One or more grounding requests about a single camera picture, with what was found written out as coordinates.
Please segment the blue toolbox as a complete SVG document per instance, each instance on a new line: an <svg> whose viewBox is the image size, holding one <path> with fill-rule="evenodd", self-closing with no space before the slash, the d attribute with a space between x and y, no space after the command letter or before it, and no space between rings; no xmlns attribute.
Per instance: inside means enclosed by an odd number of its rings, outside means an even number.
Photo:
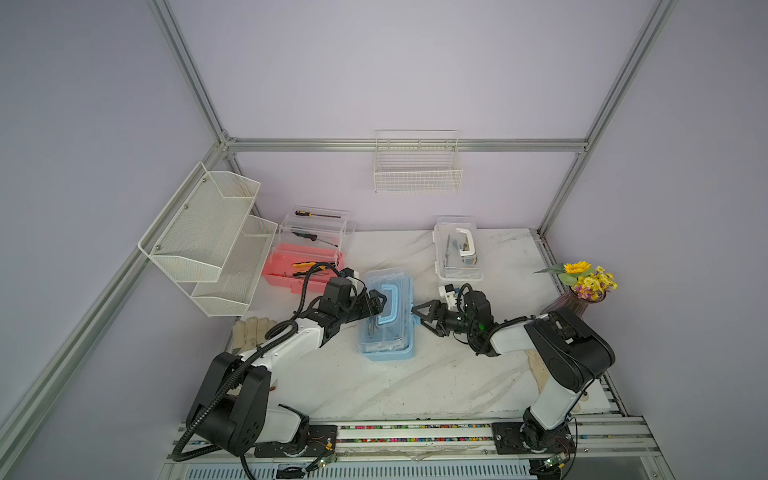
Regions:
<svg viewBox="0 0 768 480"><path fill-rule="evenodd" d="M360 353L370 361L404 361L414 357L414 287L411 275L397 268L369 271L363 277L370 290L386 298L381 313L365 319L358 329Z"/></svg>

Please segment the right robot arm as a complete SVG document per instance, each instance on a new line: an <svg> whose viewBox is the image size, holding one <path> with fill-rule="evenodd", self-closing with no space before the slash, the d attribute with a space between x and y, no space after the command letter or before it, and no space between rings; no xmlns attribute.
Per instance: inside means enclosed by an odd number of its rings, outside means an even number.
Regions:
<svg viewBox="0 0 768 480"><path fill-rule="evenodd" d="M492 424L499 454L575 452L572 411L589 387L616 360L612 347L569 308L497 322L485 293L465 284L455 305L431 300L411 309L419 323L438 337L466 337L477 356L489 358L535 351L549 374L544 387L519 422Z"/></svg>

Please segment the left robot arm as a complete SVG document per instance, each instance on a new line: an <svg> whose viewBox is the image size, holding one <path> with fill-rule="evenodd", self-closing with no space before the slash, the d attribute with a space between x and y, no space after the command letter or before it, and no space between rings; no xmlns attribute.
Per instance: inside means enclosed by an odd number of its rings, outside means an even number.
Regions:
<svg viewBox="0 0 768 480"><path fill-rule="evenodd" d="M328 262L303 276L293 315L271 327L262 344L243 354L222 352L209 365L170 458L185 462L217 451L244 458L262 446L302 453L311 441L309 417L269 396L278 377L325 346L350 323L381 314L387 297L354 270Z"/></svg>

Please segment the white clear toolbox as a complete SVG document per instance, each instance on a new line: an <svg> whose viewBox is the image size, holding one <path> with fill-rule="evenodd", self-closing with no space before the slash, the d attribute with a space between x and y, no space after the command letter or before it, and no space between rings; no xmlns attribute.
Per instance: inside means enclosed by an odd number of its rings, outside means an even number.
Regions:
<svg viewBox="0 0 768 480"><path fill-rule="evenodd" d="M435 272L441 281L479 282L483 279L478 233L473 217L439 217L432 235L436 249Z"/></svg>

